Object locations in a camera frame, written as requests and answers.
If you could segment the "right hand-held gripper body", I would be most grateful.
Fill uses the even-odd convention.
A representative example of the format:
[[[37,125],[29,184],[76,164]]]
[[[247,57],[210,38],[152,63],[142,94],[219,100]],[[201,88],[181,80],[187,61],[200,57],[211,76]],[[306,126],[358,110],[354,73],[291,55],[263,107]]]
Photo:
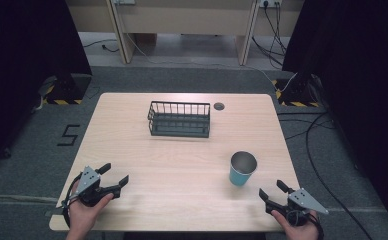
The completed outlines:
[[[292,226],[303,226],[310,219],[310,211],[328,214],[329,211],[318,202],[304,188],[288,194],[287,204],[281,205],[272,200],[265,203],[265,212],[270,214],[272,210],[280,212]]]

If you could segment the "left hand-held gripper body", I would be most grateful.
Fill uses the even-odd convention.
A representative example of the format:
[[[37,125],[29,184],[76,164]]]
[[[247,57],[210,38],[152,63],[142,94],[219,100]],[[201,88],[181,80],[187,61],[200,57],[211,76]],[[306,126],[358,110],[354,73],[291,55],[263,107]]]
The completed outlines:
[[[69,196],[70,200],[79,199],[88,207],[95,206],[104,196],[112,193],[113,198],[119,198],[121,187],[119,184],[101,187],[101,175],[95,172],[96,169],[85,166],[83,171],[78,175],[78,186],[74,193]]]

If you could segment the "blue paper cup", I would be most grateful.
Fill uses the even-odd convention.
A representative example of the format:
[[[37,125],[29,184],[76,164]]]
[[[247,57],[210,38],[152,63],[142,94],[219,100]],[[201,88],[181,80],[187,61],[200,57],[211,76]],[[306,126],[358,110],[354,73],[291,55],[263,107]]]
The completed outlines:
[[[256,169],[256,158],[249,152],[238,151],[230,160],[229,180],[235,186],[243,186]]]

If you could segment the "black wire basket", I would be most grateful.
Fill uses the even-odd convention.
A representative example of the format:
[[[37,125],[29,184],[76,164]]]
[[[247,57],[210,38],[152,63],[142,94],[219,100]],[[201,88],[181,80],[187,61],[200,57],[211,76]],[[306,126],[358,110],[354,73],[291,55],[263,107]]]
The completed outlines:
[[[147,115],[152,136],[208,138],[210,104],[152,101]]]

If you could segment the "person's right hand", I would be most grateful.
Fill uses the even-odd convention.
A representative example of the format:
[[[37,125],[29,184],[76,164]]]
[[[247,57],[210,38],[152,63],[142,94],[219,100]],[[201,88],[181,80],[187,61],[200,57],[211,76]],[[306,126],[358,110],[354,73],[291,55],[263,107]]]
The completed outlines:
[[[292,226],[277,210],[272,210],[271,215],[284,230],[287,240],[318,240],[319,230],[313,223],[307,222],[303,226]]]

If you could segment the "person's left hand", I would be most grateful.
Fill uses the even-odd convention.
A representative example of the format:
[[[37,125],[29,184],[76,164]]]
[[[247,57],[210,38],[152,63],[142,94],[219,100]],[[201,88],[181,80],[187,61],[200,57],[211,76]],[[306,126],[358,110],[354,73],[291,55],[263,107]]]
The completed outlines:
[[[78,199],[73,200],[69,207],[70,228],[66,240],[84,240],[101,211],[112,199],[113,194],[107,194],[93,207],[85,206]]]

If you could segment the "black stand base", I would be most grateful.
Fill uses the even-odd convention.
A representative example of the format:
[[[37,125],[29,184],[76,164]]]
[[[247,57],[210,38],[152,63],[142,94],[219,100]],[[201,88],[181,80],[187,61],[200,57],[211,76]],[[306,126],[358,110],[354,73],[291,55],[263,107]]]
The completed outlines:
[[[307,80],[299,79],[297,74],[285,79],[272,80],[277,101],[283,106],[318,107],[319,103]]]
[[[90,75],[72,74],[69,79],[53,78],[43,98],[44,104],[73,105],[81,104],[91,83]]]

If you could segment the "black curtain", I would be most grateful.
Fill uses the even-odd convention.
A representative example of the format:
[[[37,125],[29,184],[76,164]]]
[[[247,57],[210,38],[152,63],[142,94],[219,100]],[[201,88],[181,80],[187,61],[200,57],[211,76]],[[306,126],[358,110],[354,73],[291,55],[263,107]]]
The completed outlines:
[[[317,75],[388,211],[388,0],[304,0],[284,70]]]
[[[47,78],[90,72],[66,0],[0,0],[0,154]]]

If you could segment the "beige desk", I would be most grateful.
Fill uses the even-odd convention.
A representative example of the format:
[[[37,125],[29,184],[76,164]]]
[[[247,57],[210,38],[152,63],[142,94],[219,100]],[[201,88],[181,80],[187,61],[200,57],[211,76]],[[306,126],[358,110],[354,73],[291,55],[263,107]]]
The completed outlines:
[[[247,63],[253,37],[292,35],[305,0],[282,0],[277,8],[259,0],[65,0],[80,32],[113,32],[122,62],[132,61],[136,34],[200,34],[232,36],[238,63]]]

